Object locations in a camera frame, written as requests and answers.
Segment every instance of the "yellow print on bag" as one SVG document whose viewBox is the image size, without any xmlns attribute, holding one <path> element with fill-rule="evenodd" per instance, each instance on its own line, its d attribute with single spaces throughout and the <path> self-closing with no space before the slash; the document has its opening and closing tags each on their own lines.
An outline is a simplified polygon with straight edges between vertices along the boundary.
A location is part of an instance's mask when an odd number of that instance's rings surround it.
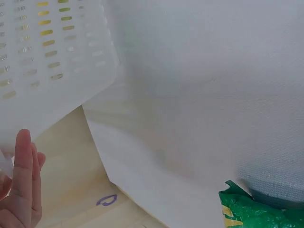
<svg viewBox="0 0 304 228">
<path fill-rule="evenodd" d="M 243 225 L 243 222 L 241 222 L 241 221 L 228 219 L 226 217 L 226 216 L 232 217 L 232 218 L 234 217 L 230 208 L 222 205 L 222 212 L 223 212 L 223 215 L 224 215 L 224 223 L 225 223 L 226 228 Z"/>
</svg>

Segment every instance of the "basket holes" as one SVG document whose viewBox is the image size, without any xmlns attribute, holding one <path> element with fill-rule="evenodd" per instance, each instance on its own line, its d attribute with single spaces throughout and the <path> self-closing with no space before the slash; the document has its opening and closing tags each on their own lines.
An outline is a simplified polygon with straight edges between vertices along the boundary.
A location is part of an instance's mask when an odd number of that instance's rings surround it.
<svg viewBox="0 0 304 228">
<path fill-rule="evenodd" d="M 51 57 L 57 55 L 57 51 L 49 51 L 44 54 L 45 57 Z"/>
<path fill-rule="evenodd" d="M 33 76 L 37 73 L 37 69 L 31 69 L 28 70 L 27 72 L 23 73 L 24 76 Z"/>
<path fill-rule="evenodd" d="M 36 87 L 38 87 L 39 85 L 40 85 L 40 82 L 39 82 L 39 81 L 36 81 L 36 82 L 31 83 L 31 84 L 30 84 L 30 87 L 31 87 L 31 88 L 36 88 Z"/>
<path fill-rule="evenodd" d="M 53 34 L 53 30 L 45 30 L 45 31 L 41 32 L 42 36 L 46 36 L 46 35 L 50 35 L 50 34 Z"/>
<path fill-rule="evenodd" d="M 101 56 L 103 54 L 103 51 L 96 51 L 92 53 L 93 57 Z"/>
<path fill-rule="evenodd" d="M 13 80 L 11 80 L 11 79 L 5 79 L 5 80 L 0 81 L 0 87 L 5 87 L 5 86 L 8 86 L 8 85 L 10 85 L 12 83 L 13 83 Z"/>
<path fill-rule="evenodd" d="M 61 20 L 62 20 L 62 21 L 71 20 L 71 19 L 72 19 L 72 17 L 71 17 L 71 16 L 68 16 L 68 17 L 62 17 L 62 18 L 61 18 Z"/>
<path fill-rule="evenodd" d="M 67 11 L 70 11 L 70 10 L 71 10 L 71 8 L 65 7 L 65 8 L 59 9 L 59 12 L 67 12 Z"/>
<path fill-rule="evenodd" d="M 49 41 L 43 42 L 42 46 L 46 47 L 46 46 L 49 46 L 52 44 L 55 44 L 55 40 L 49 40 Z"/>
<path fill-rule="evenodd" d="M 43 20 L 39 22 L 39 25 L 47 25 L 49 23 L 51 23 L 51 20 Z"/>
<path fill-rule="evenodd" d="M 16 96 L 16 91 L 11 91 L 11 92 L 8 92 L 8 93 L 5 93 L 3 96 L 2 96 L 2 98 L 4 99 L 4 100 L 6 100 L 6 99 L 10 99 L 10 98 L 13 98 L 14 96 Z"/>
<path fill-rule="evenodd" d="M 53 81 L 63 78 L 63 74 L 54 75 L 51 77 Z"/>
<path fill-rule="evenodd" d="M 38 2 L 36 5 L 37 5 L 38 7 L 47 6 L 47 5 L 48 5 L 48 2 L 47 2 L 47 1 L 42 1 L 42 2 Z"/>
<path fill-rule="evenodd" d="M 55 63 L 51 63 L 48 65 L 48 68 L 52 69 L 52 68 L 55 68 L 55 67 L 58 67 L 60 66 L 60 62 L 55 62 Z"/>
<path fill-rule="evenodd" d="M 62 29 L 64 30 L 64 31 L 68 31 L 68 30 L 72 30 L 72 29 L 74 29 L 75 28 L 75 26 L 74 25 L 71 25 L 71 26 L 65 26 L 65 27 L 63 27 Z"/>
<path fill-rule="evenodd" d="M 49 14 L 49 11 L 48 11 L 48 10 L 39 12 L 39 13 L 38 13 L 38 16 L 45 16 L 45 15 L 47 15 L 47 14 Z"/>
</svg>

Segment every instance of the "white plastic basket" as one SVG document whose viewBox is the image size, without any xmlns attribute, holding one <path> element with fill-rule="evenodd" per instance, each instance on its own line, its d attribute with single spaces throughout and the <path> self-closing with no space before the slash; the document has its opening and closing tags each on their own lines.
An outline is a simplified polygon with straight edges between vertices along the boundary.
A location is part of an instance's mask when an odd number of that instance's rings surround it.
<svg viewBox="0 0 304 228">
<path fill-rule="evenodd" d="M 0 149 L 108 87 L 118 64 L 100 0 L 0 1 Z"/>
</svg>

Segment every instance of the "yellow holes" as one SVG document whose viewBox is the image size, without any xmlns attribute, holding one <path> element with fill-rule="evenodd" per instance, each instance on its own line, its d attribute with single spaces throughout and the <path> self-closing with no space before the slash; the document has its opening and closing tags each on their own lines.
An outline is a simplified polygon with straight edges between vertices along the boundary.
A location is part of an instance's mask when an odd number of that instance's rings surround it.
<svg viewBox="0 0 304 228">
<path fill-rule="evenodd" d="M 48 2 L 47 1 L 43 1 L 43 2 L 38 2 L 37 3 L 37 6 L 40 7 L 40 6 L 47 6 L 48 5 Z"/>
<path fill-rule="evenodd" d="M 8 93 L 4 94 L 2 96 L 2 98 L 3 99 L 10 99 L 10 98 L 16 96 L 16 94 L 17 94 L 16 91 L 8 92 Z"/>
<path fill-rule="evenodd" d="M 47 15 L 47 14 L 49 14 L 49 11 L 48 11 L 48 10 L 47 10 L 47 11 L 39 12 L 39 13 L 38 13 L 38 16 L 44 16 L 44 15 Z"/>
<path fill-rule="evenodd" d="M 36 82 L 34 82 L 34 83 L 31 83 L 30 84 L 30 87 L 31 88 L 35 88 L 35 87 L 38 87 L 40 85 L 40 82 L 39 81 L 36 81 Z"/>
<path fill-rule="evenodd" d="M 65 26 L 65 27 L 63 27 L 62 29 L 64 30 L 64 31 L 68 31 L 68 30 L 72 30 L 72 29 L 74 29 L 75 28 L 75 26 L 74 25 L 71 25 L 71 26 Z"/>
<path fill-rule="evenodd" d="M 60 66 L 60 63 L 59 62 L 55 62 L 55 63 L 51 63 L 48 65 L 48 68 L 55 68 L 57 66 Z"/>
<path fill-rule="evenodd" d="M 72 17 L 62 17 L 62 18 L 61 18 L 62 21 L 71 20 L 71 19 L 72 19 Z"/>
<path fill-rule="evenodd" d="M 55 44 L 55 40 L 49 40 L 49 41 L 43 42 L 42 46 L 46 47 L 46 46 L 49 46 L 52 44 Z"/>
<path fill-rule="evenodd" d="M 11 79 L 2 80 L 2 81 L 0 81 L 0 87 L 5 87 L 12 83 L 13 83 L 13 80 L 11 80 Z"/>
<path fill-rule="evenodd" d="M 63 77 L 63 74 L 59 74 L 59 75 L 54 75 L 51 77 L 52 80 L 58 80 L 61 79 Z"/>
<path fill-rule="evenodd" d="M 42 36 L 46 36 L 46 35 L 50 35 L 50 34 L 52 34 L 53 33 L 53 30 L 45 30 L 45 31 L 42 31 L 41 32 L 41 35 Z"/>
<path fill-rule="evenodd" d="M 50 51 L 45 54 L 45 57 L 51 57 L 57 55 L 57 51 Z"/>
<path fill-rule="evenodd" d="M 47 25 L 49 23 L 51 23 L 51 20 L 43 20 L 43 21 L 39 22 L 39 25 Z"/>
<path fill-rule="evenodd" d="M 67 11 L 70 11 L 70 10 L 71 10 L 71 8 L 66 7 L 66 8 L 59 9 L 59 12 L 67 12 Z"/>
</svg>

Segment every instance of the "wooden surface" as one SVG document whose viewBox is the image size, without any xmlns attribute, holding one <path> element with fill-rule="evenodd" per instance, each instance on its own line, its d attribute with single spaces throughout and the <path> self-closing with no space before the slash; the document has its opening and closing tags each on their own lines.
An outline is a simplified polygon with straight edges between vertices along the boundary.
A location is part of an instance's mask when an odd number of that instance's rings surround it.
<svg viewBox="0 0 304 228">
<path fill-rule="evenodd" d="M 47 157 L 42 170 L 43 218 L 38 228 L 164 228 L 110 183 L 81 107 L 35 143 Z M 112 195 L 117 195 L 116 201 L 113 196 L 96 205 Z"/>
</svg>

